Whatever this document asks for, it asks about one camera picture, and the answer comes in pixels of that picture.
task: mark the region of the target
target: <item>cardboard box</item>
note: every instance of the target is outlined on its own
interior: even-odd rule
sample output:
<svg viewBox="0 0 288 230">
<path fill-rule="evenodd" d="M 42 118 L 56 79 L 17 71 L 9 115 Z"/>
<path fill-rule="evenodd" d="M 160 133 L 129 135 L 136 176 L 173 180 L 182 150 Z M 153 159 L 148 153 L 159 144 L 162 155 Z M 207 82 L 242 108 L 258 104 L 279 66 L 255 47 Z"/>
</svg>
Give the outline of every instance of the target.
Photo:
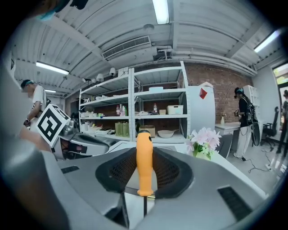
<svg viewBox="0 0 288 230">
<path fill-rule="evenodd" d="M 139 131 L 147 130 L 150 132 L 151 137 L 155 137 L 155 126 L 154 125 L 141 125 Z"/>
</svg>

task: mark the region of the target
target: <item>shelf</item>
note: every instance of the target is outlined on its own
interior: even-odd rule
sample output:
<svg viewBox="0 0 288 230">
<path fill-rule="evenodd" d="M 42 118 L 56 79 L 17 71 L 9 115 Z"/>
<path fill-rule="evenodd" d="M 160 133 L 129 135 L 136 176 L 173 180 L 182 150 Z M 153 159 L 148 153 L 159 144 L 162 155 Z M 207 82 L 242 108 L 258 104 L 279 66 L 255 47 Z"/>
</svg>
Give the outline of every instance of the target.
<svg viewBox="0 0 288 230">
<path fill-rule="evenodd" d="M 165 67 L 134 73 L 134 77 L 144 86 L 149 84 L 177 82 L 181 66 Z"/>
<path fill-rule="evenodd" d="M 186 92 L 185 88 L 164 89 L 159 92 L 146 91 L 134 93 L 134 96 L 140 97 L 143 101 L 162 100 L 162 99 L 178 99 L 178 97 Z"/>
<path fill-rule="evenodd" d="M 120 120 L 120 119 L 129 119 L 129 116 L 111 116 L 111 117 L 93 117 L 93 118 L 89 118 L 89 117 L 85 117 L 85 118 L 80 118 L 81 120 Z"/>
<path fill-rule="evenodd" d="M 104 98 L 104 99 L 96 100 L 92 102 L 86 102 L 86 103 L 80 104 L 80 106 L 99 107 L 99 106 L 109 106 L 109 105 L 121 104 L 121 103 L 128 103 L 128 94 L 108 97 L 108 98 Z"/>
<path fill-rule="evenodd" d="M 159 136 L 153 137 L 153 143 L 185 143 L 186 138 L 180 134 L 175 133 L 171 138 L 162 138 Z"/>
<path fill-rule="evenodd" d="M 111 139 L 116 139 L 116 140 L 122 140 L 122 141 L 130 141 L 130 137 L 118 137 L 115 134 L 113 135 L 109 135 L 109 134 L 105 134 L 105 135 L 101 135 L 101 134 L 95 134 L 95 132 L 88 132 L 88 131 L 84 131 L 83 133 L 90 135 L 92 137 L 106 137 L 106 138 L 111 138 Z"/>
<path fill-rule="evenodd" d="M 187 114 L 135 116 L 135 119 L 187 118 Z"/>
<path fill-rule="evenodd" d="M 128 89 L 128 76 L 116 77 L 108 81 L 104 81 L 82 91 L 81 94 L 85 93 L 98 96 L 104 93 L 111 93 L 123 89 Z"/>
</svg>

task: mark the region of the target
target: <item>ceiling light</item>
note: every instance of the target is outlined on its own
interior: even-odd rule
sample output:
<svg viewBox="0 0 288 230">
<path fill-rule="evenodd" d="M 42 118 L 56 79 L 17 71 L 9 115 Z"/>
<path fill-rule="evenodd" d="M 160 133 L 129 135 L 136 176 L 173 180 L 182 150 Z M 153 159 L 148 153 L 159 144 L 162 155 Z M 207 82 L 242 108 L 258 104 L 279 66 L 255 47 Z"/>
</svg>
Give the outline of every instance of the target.
<svg viewBox="0 0 288 230">
<path fill-rule="evenodd" d="M 272 42 L 275 38 L 277 38 L 280 35 L 279 31 L 275 31 L 273 34 L 271 34 L 268 38 L 266 38 L 264 41 L 262 41 L 255 49 L 254 51 L 257 53 L 260 50 L 262 50 L 264 47 L 266 47 L 270 42 Z"/>
<path fill-rule="evenodd" d="M 41 68 L 45 68 L 45 69 L 48 69 L 48 70 L 52 70 L 52 71 L 58 72 L 58 73 L 60 73 L 60 74 L 65 74 L 65 75 L 67 75 L 67 74 L 69 73 L 69 72 L 66 71 L 66 70 L 63 70 L 63 69 L 60 69 L 60 68 L 58 68 L 58 67 L 54 67 L 54 66 L 51 66 L 51 65 L 42 63 L 42 62 L 36 62 L 36 66 L 41 67 Z"/>
<path fill-rule="evenodd" d="M 49 92 L 49 93 L 55 93 L 56 91 L 55 90 L 49 90 L 49 89 L 45 89 L 46 92 Z"/>
<path fill-rule="evenodd" d="M 153 5 L 156 14 L 157 24 L 168 24 L 169 12 L 167 0 L 153 0 Z"/>
</svg>

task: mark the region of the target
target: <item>ceiling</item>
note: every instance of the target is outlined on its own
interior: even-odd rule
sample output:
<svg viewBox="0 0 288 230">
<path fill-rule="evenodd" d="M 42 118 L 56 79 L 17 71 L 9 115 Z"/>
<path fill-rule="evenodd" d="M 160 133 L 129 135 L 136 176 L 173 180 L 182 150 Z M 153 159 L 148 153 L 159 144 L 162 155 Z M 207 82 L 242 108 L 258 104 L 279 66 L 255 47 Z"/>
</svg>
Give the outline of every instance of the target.
<svg viewBox="0 0 288 230">
<path fill-rule="evenodd" d="M 89 0 L 83 10 L 67 5 L 48 21 L 26 19 L 11 38 L 15 78 L 31 79 L 65 97 L 85 85 L 82 78 L 107 76 L 111 67 L 185 60 L 254 76 L 259 63 L 281 51 L 278 40 L 254 51 L 273 29 L 245 1 L 168 0 L 168 8 L 170 22 L 165 25 L 157 24 L 152 0 Z M 101 55 L 146 35 L 149 44 L 109 59 Z M 63 78 L 36 67 L 36 61 L 70 74 Z"/>
</svg>

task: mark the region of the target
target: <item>floor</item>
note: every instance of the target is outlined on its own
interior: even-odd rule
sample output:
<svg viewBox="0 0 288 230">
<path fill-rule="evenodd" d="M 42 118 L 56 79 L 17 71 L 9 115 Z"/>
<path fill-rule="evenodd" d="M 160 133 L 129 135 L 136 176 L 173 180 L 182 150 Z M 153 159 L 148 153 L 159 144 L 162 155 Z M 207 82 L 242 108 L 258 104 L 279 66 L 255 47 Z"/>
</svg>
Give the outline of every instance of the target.
<svg viewBox="0 0 288 230">
<path fill-rule="evenodd" d="M 244 173 L 266 194 L 270 195 L 274 191 L 274 187 L 279 181 L 279 178 L 283 175 L 284 169 L 286 169 L 288 163 L 288 156 L 284 159 L 282 153 L 276 154 L 277 147 L 278 145 L 276 144 L 274 149 L 270 152 L 270 146 L 268 144 L 252 147 L 252 142 L 250 142 L 247 152 L 244 155 L 244 158 L 247 161 L 242 161 L 241 159 L 234 157 L 231 152 L 229 153 L 227 160 Z M 251 170 L 254 166 L 249 159 L 251 159 L 256 168 L 262 169 L 263 171 L 259 169 Z M 266 165 L 270 165 L 271 162 L 272 169 L 269 170 Z"/>
</svg>

